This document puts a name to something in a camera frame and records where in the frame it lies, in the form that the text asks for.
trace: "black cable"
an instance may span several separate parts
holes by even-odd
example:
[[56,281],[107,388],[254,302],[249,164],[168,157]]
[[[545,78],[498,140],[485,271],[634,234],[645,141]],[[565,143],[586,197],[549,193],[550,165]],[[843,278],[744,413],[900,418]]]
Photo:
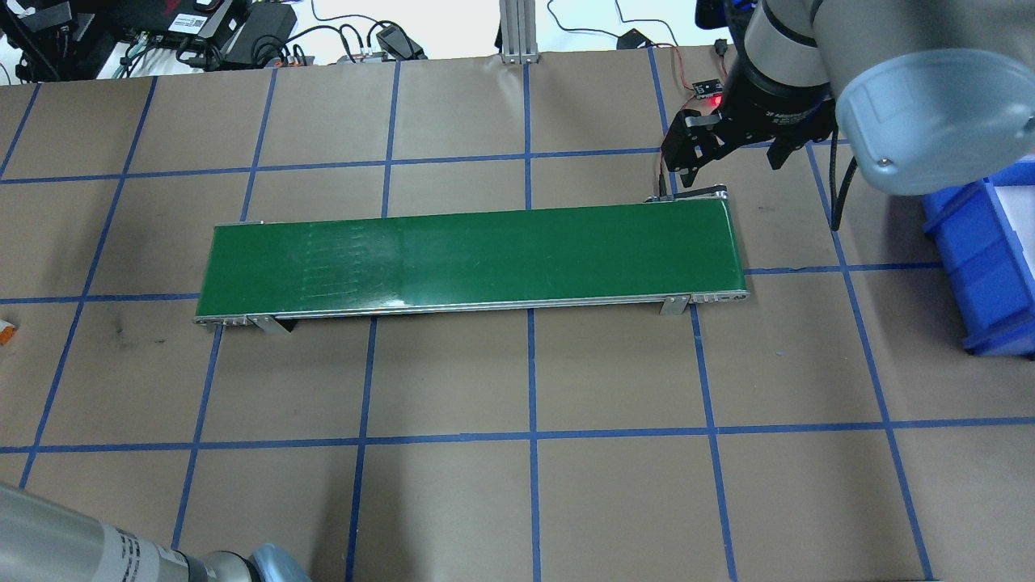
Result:
[[407,34],[405,30],[403,30],[402,26],[400,26],[397,23],[394,23],[392,21],[378,21],[378,22],[374,23],[374,26],[372,26],[371,29],[366,31],[366,46],[367,47],[374,47],[374,45],[372,43],[372,40],[371,40],[371,34],[373,34],[374,33],[374,29],[377,28],[377,27],[379,27],[379,26],[382,27],[382,28],[388,28],[388,26],[394,26],[395,28],[397,28],[398,31],[403,33],[403,36],[406,38],[406,45],[410,49],[410,56],[413,57],[413,58],[417,57],[417,51],[413,48],[413,40],[410,39],[410,35]]
[[312,0],[309,2],[309,7],[313,8],[313,18],[315,18],[317,20],[317,22],[331,22],[331,21],[336,21],[336,20],[342,20],[342,19],[366,19],[366,20],[368,20],[371,22],[378,22],[378,19],[371,18],[371,17],[368,17],[366,14],[342,14],[341,17],[330,17],[329,19],[321,18],[321,17],[319,17],[317,14],[317,2],[316,2],[316,0]]
[[305,51],[298,45],[291,48],[291,54],[295,57],[296,63],[301,63],[298,66],[309,66],[309,61],[305,58]]
[[[266,49],[273,49],[273,53],[266,51]],[[275,34],[263,34],[252,42],[252,66],[260,68],[266,66],[266,63],[270,61],[274,56],[279,56],[282,62],[287,62],[288,60],[288,46],[284,40]]]
[[347,28],[356,34],[356,42],[359,45],[359,49],[362,50],[363,35],[359,33],[359,30],[356,27],[352,26],[349,23],[343,24],[342,26],[337,27],[338,34],[345,34],[345,29]]
[[841,180],[841,190],[837,194],[837,201],[834,203],[833,221],[830,223],[830,230],[832,231],[840,228],[841,214],[845,213],[845,199],[848,198],[848,187],[852,184],[852,177],[855,176],[855,169],[858,167],[859,163],[853,156],[852,162],[848,163],[848,170],[845,171],[845,178]]
[[[209,60],[209,55],[214,57],[215,66],[212,66],[212,61]],[[223,67],[223,51],[219,50],[215,45],[205,46],[205,70],[218,70]]]
[[318,24],[316,26],[306,28],[305,30],[299,32],[298,34],[296,34],[294,36],[289,36],[288,39],[285,40],[284,42],[285,42],[285,45],[287,45],[288,42],[291,42],[293,40],[298,40],[299,38],[301,38],[302,36],[305,36],[306,34],[310,33],[310,32],[314,32],[314,31],[317,31],[317,30],[324,30],[324,29],[333,30],[334,32],[337,33],[337,37],[342,40],[342,47],[345,48],[345,54],[349,56],[349,60],[351,60],[352,62],[356,62],[356,59],[352,56],[352,50],[349,48],[349,39],[345,37],[345,33],[342,32],[341,28],[334,28],[333,26],[330,26],[330,25]]
[[840,228],[841,216],[845,214],[845,201],[848,199],[848,190],[852,185],[852,178],[855,176],[855,170],[859,167],[859,163],[852,156],[852,161],[848,163],[848,170],[845,171],[845,177],[841,179],[841,187],[837,188],[837,124],[834,124],[834,130],[830,136],[830,173],[828,175],[830,181],[830,198],[831,198],[831,210],[830,210],[830,230],[837,231]]
[[607,34],[608,36],[620,38],[620,36],[614,32],[608,32],[607,30],[600,30],[599,28],[566,28],[561,24],[561,21],[558,20],[557,14],[554,12],[554,8],[551,7],[551,4],[553,3],[554,0],[546,0],[546,11],[550,12],[550,16],[554,17],[554,22],[557,23],[557,28],[563,30],[564,32],[599,32],[600,34]]
[[672,43],[675,45],[675,46],[677,46],[677,47],[679,46],[679,40],[676,40],[676,33],[672,31],[672,27],[669,26],[669,23],[664,22],[663,20],[660,20],[660,19],[629,19],[629,20],[625,20],[625,17],[622,16],[622,5],[618,3],[618,0],[615,0],[615,9],[618,10],[618,20],[622,21],[622,24],[629,24],[629,23],[632,23],[632,22],[659,22],[659,23],[663,24],[664,27],[667,29],[669,29],[669,34],[672,36]]
[[830,169],[827,174],[827,183],[830,186],[830,202],[836,202],[837,196],[837,123],[834,122],[834,130],[830,134]]

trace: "blue tape grid line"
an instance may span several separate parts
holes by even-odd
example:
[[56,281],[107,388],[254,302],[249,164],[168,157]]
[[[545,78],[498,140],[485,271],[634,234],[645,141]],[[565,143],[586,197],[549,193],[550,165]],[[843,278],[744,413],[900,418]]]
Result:
[[356,571],[356,545],[359,537],[359,503],[362,500],[363,465],[366,462],[367,426],[371,413],[371,387],[374,383],[374,352],[378,339],[378,318],[371,318],[366,339],[366,371],[363,375],[363,403],[359,412],[359,438],[356,441],[356,471],[352,482],[352,510],[349,516],[349,543],[345,554],[345,579],[351,582]]
[[[259,167],[259,158],[262,155],[262,145],[266,138],[266,126],[269,121],[269,110],[273,105],[273,92],[276,89],[277,69],[273,69],[269,76],[269,87],[266,90],[266,103],[263,106],[262,121],[259,123],[259,137],[256,139],[255,153],[252,155],[252,167],[248,171],[248,185],[244,191],[244,199],[241,201],[241,213],[239,222],[248,219],[248,207],[252,203],[252,191],[255,185],[256,168]],[[180,493],[180,504],[176,512],[176,524],[173,526],[173,539],[171,547],[175,550],[180,546],[180,535],[183,533],[183,520],[187,513],[187,503],[190,501],[190,487],[194,484],[195,467],[198,464],[199,443],[201,442],[202,431],[205,428],[205,414],[208,411],[208,399],[212,391],[212,379],[215,377],[215,366],[219,357],[219,345],[223,342],[223,327],[217,327],[212,338],[212,350],[209,353],[208,369],[205,372],[205,385],[201,394],[201,403],[198,406],[198,419],[195,423],[194,440],[190,443],[190,457],[187,459],[187,470],[183,476],[183,489]]]
[[244,191],[244,202],[241,204],[240,222],[248,220],[248,207],[252,205],[252,188],[256,183],[256,172],[259,168],[259,157],[262,156],[262,144],[266,139],[266,125],[269,123],[269,110],[273,105],[273,92],[276,90],[276,68],[269,76],[269,89],[266,90],[266,105],[262,110],[262,122],[259,123],[259,138],[256,140],[256,151],[252,155],[252,167],[248,168],[248,185]]
[[[119,183],[115,187],[115,193],[112,195],[112,202],[108,207],[108,214],[105,216],[105,226],[100,229],[100,236],[97,240],[97,248],[93,252],[93,258],[90,261],[90,269],[86,274],[86,282],[83,284],[83,292],[79,296],[78,304],[76,305],[76,315],[72,317],[71,325],[68,326],[68,336],[65,338],[64,347],[61,349],[61,357],[58,358],[58,366],[54,372],[54,379],[51,381],[50,390],[47,394],[47,401],[43,404],[43,411],[39,416],[39,424],[36,426],[36,435],[32,440],[32,448],[29,450],[29,456],[25,461],[25,468],[22,470],[22,478],[19,479],[19,487],[25,489],[26,485],[29,483],[29,474],[32,472],[32,465],[36,461],[36,454],[39,449],[39,443],[43,438],[43,431],[47,430],[47,420],[50,418],[51,409],[54,406],[54,399],[57,397],[58,385],[61,383],[61,376],[64,373],[65,362],[68,360],[68,351],[71,349],[71,342],[76,338],[76,329],[79,327],[80,318],[83,316],[83,307],[86,304],[86,297],[90,294],[90,286],[93,285],[93,277],[97,272],[97,265],[100,263],[100,255],[105,250],[105,241],[108,239],[108,233],[112,228],[112,220],[115,217],[115,209],[118,207],[119,198],[122,196],[122,187],[125,185],[125,177],[129,173],[129,165],[132,164],[132,156],[137,152],[137,145],[140,143],[140,135],[144,130],[144,122],[147,120],[147,112],[151,109],[151,99],[154,97],[154,88],[158,84],[158,78],[151,79],[151,86],[147,92],[147,100],[144,101],[144,110],[140,114],[140,120],[137,122],[137,130],[134,133],[132,142],[129,144],[129,152],[126,154],[125,164],[122,165],[122,174],[119,178]],[[19,127],[19,134],[25,124],[25,119],[29,115],[29,110],[32,104],[35,101],[36,91],[33,91],[33,98],[29,101],[29,107],[26,108],[26,114],[22,119],[22,125]]]
[[40,84],[36,84],[32,88],[32,95],[29,97],[28,105],[25,106],[25,113],[22,114],[22,120],[18,122],[18,129],[14,130],[14,137],[11,138],[10,147],[7,148],[7,153],[3,156],[3,163],[0,164],[0,178],[3,177],[4,172],[7,171],[7,165],[10,164],[10,156],[14,155],[14,146],[18,145],[18,140],[22,138],[22,132],[25,129],[25,123],[29,120],[29,115],[32,113],[32,106],[36,105],[36,95],[39,94]]
[[190,498],[190,486],[194,484],[194,471],[198,464],[199,443],[205,428],[205,413],[208,411],[208,398],[212,392],[212,378],[215,376],[215,361],[219,356],[219,344],[223,342],[223,327],[216,327],[212,338],[212,350],[208,355],[208,369],[205,371],[205,387],[201,392],[201,404],[198,406],[198,420],[195,423],[194,440],[190,442],[190,457],[187,460],[187,471],[183,476],[183,489],[180,492],[180,505],[176,511],[176,525],[173,526],[173,541],[170,547],[180,547],[180,534],[183,533],[183,519],[187,515],[187,501]]
[[[891,427],[900,430],[967,429],[982,427],[1030,427],[1035,426],[1035,416],[994,416],[986,418],[933,418],[927,420],[892,420]],[[883,421],[874,423],[819,423],[810,425],[744,425],[708,427],[661,427],[649,429],[597,429],[575,431],[537,431],[537,440],[572,440],[596,438],[658,438],[658,437],[701,437],[711,433],[718,435],[765,435],[787,433],[836,433],[852,431],[883,431]],[[531,432],[508,433],[461,433],[412,436],[367,436],[364,446],[392,446],[397,444],[461,443],[527,441]],[[41,444],[37,453],[128,453],[154,450],[246,450],[253,448],[308,448],[320,446],[358,446],[360,439],[347,438],[303,438],[240,441],[195,442],[130,442],[94,444]],[[0,446],[0,455],[26,454],[31,445]]]
[[[525,209],[532,209],[532,90],[529,63],[522,65],[525,116]],[[535,378],[535,310],[528,310],[528,463],[532,518],[532,582],[542,581],[539,529],[539,420]]]
[[726,500],[726,483],[722,478],[722,462],[718,450],[718,431],[715,429],[715,412],[711,402],[711,387],[708,383],[708,365],[705,360],[705,344],[701,337],[701,320],[698,305],[690,305],[690,324],[693,326],[693,348],[698,356],[698,376],[701,378],[701,398],[705,409],[705,425],[708,429],[708,447],[711,449],[712,474],[715,478],[715,499],[718,503],[718,520],[722,528],[722,547],[726,550],[726,568],[730,580],[737,582],[737,560],[733,552],[733,531],[730,528],[730,513]]
[[[816,179],[816,187],[819,192],[820,200],[823,202],[824,215],[830,220],[830,202],[827,199],[826,188],[823,186],[823,178],[820,174],[819,165],[816,163],[816,153],[812,145],[806,144],[805,150],[808,154],[808,164],[812,169],[812,177]],[[874,359],[874,352],[869,345],[869,337],[866,333],[866,323],[863,321],[862,312],[859,309],[859,299],[855,293],[855,285],[852,283],[852,273],[845,260],[845,251],[841,248],[840,236],[836,232],[831,232],[834,251],[837,253],[837,262],[840,266],[841,277],[845,279],[845,286],[848,289],[849,300],[852,303],[852,313],[855,316],[855,324],[859,329],[859,340],[862,342],[862,350],[866,357],[866,367],[869,369],[869,378],[874,384],[874,396],[877,398],[877,406],[881,411],[881,421],[888,438],[888,447],[891,450],[891,460],[895,466],[895,474],[898,477],[898,487],[901,490],[903,502],[906,505],[906,515],[909,518],[910,527],[913,530],[913,542],[916,544],[916,551],[920,558],[920,565],[926,580],[934,580],[930,568],[930,559],[927,556],[927,548],[923,542],[923,533],[920,531],[920,522],[916,515],[916,507],[913,505],[913,495],[910,492],[909,481],[906,478],[906,468],[903,465],[901,454],[898,450],[898,441],[895,438],[894,426],[891,424],[891,415],[888,412],[888,404],[884,398],[884,388],[881,385],[880,374],[877,371],[877,361]]]
[[[544,157],[592,157],[597,155],[635,155],[646,153],[657,153],[657,148],[653,147],[629,147],[613,149],[581,149],[572,151],[533,151],[530,153],[498,153],[490,155],[453,155],[444,157],[412,157],[392,159],[391,166],[415,166],[421,164],[457,164],[464,162],[496,162],[501,159],[524,159],[531,157],[539,159]],[[126,176],[127,179],[138,178],[169,178],[176,176],[205,176],[210,174],[245,174],[255,172],[284,172],[293,170],[322,170],[328,168],[368,168],[377,166],[387,166],[383,159],[371,159],[362,162],[321,162],[313,164],[278,164],[272,166],[241,166],[237,168],[212,168],[202,170],[170,170],[165,172],[135,172]],[[83,176],[56,176],[39,178],[10,178],[0,179],[3,184],[36,184],[54,182],[86,182],[96,180],[115,180],[121,178],[119,174],[88,174]]]
[[[657,97],[658,115],[661,119],[661,135],[669,128],[668,113],[664,108],[664,95],[661,93],[661,79],[657,74],[657,60],[654,49],[647,50],[650,60],[650,71],[654,79],[654,94]],[[669,172],[671,192],[676,193],[676,176]],[[708,446],[711,452],[712,475],[715,481],[715,501],[718,505],[719,525],[722,529],[722,547],[726,550],[726,568],[732,582],[737,582],[737,560],[733,551],[733,533],[730,529],[730,514],[726,499],[726,485],[722,479],[722,463],[719,460],[718,435],[715,431],[715,415],[712,411],[711,391],[708,386],[708,368],[705,365],[705,346],[701,339],[701,324],[698,319],[698,307],[690,305],[690,324],[693,326],[693,348],[698,357],[698,376],[701,379],[701,398],[704,401],[705,424],[708,434]]]
[[381,217],[385,219],[388,216],[388,192],[391,187],[391,167],[395,162],[392,161],[392,149],[395,146],[395,112],[398,108],[398,77],[402,70],[402,65],[398,61],[395,61],[395,72],[392,77],[391,85],[391,109],[388,112],[388,144],[385,146],[385,178],[384,178],[384,190],[381,192]]

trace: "cable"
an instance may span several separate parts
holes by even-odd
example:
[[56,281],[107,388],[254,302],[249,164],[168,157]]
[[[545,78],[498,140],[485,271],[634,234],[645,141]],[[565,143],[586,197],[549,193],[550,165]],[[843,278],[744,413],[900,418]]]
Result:
[[292,42],[294,40],[298,40],[299,38],[301,38],[302,36],[305,36],[306,34],[310,33],[310,32],[314,32],[314,31],[317,31],[317,30],[324,30],[324,29],[333,30],[334,32],[337,33],[338,38],[342,40],[342,46],[345,48],[345,54],[349,56],[349,59],[352,60],[352,62],[356,62],[356,59],[353,58],[353,56],[352,56],[352,50],[349,48],[349,39],[345,37],[345,34],[342,32],[342,29],[341,28],[334,28],[333,26],[330,26],[330,25],[327,25],[327,24],[318,24],[316,26],[306,28],[305,30],[299,32],[298,34],[296,34],[294,36],[289,36],[288,39],[284,41],[284,43],[287,45],[287,43]]
[[[273,49],[271,54],[266,49]],[[263,34],[252,42],[252,66],[260,68],[266,66],[274,56],[280,57],[280,62],[288,61],[288,45],[280,40],[275,34]]]
[[305,58],[305,51],[298,45],[291,48],[291,54],[295,57],[296,66],[309,66],[309,61]]
[[[669,42],[655,42],[653,46],[672,48],[672,52],[676,54],[676,59],[679,61],[679,81],[680,83],[683,84],[684,89],[686,89],[687,91],[693,91],[693,87],[686,82],[686,70],[685,67],[683,66],[683,54],[679,52],[679,47],[676,47],[675,45],[670,45]],[[697,98],[697,94],[694,93],[694,96],[691,98]]]
[[659,19],[629,19],[629,20],[625,20],[625,17],[622,16],[622,5],[618,3],[618,0],[615,0],[615,9],[618,10],[618,20],[622,21],[622,24],[629,24],[631,22],[659,22],[659,23],[663,24],[664,27],[667,29],[669,29],[669,34],[672,35],[672,43],[676,45],[676,46],[679,45],[679,40],[676,40],[676,33],[672,31],[672,27],[669,26],[669,23],[664,22],[663,20],[659,20]]
[[554,0],[546,0],[546,11],[550,12],[550,16],[554,17],[554,22],[557,23],[557,28],[563,30],[564,32],[599,32],[600,34],[607,34],[608,36],[612,36],[614,38],[621,38],[614,32],[608,32],[607,30],[600,30],[599,28],[566,28],[557,18],[557,13],[554,12],[554,8],[551,6],[553,3]]
[[347,29],[347,28],[350,29],[350,30],[352,30],[352,32],[354,32],[356,34],[356,43],[359,45],[359,50],[362,51],[363,50],[363,35],[359,33],[359,30],[356,29],[356,27],[354,27],[354,26],[352,26],[351,24],[348,24],[348,23],[343,24],[342,26],[337,27],[338,34],[345,34],[345,29]]
[[321,18],[320,16],[317,14],[317,1],[316,0],[312,0],[309,2],[309,7],[313,8],[313,18],[315,18],[317,20],[317,22],[331,22],[331,21],[336,21],[336,20],[342,20],[342,19],[366,19],[366,20],[368,20],[371,22],[378,22],[377,19],[371,18],[371,17],[368,17],[366,14],[342,14],[341,17],[331,17],[329,19]]
[[848,170],[845,171],[845,177],[841,179],[841,187],[839,191],[834,191],[836,185],[835,173],[837,171],[837,125],[834,125],[833,134],[830,138],[830,197],[832,198],[831,204],[832,208],[830,210],[830,230],[837,231],[840,228],[841,216],[845,214],[845,201],[848,199],[848,190],[852,185],[852,178],[855,176],[855,170],[859,167],[859,163],[852,156],[852,161],[848,163]]

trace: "blue bin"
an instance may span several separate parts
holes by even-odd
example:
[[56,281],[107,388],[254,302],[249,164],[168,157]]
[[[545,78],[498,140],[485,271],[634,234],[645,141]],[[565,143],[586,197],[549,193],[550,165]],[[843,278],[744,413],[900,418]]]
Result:
[[[996,191],[1033,184],[1035,157],[1026,157],[982,180],[924,197],[923,230],[942,254],[967,324],[964,348],[971,353],[1035,355],[1035,278]],[[1027,220],[1035,222],[1035,215]]]

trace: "conveyor belt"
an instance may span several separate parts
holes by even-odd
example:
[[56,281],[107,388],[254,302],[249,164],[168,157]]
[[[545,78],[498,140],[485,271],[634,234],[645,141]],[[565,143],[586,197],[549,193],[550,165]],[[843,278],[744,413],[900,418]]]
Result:
[[215,228],[198,323],[747,295],[724,195]]

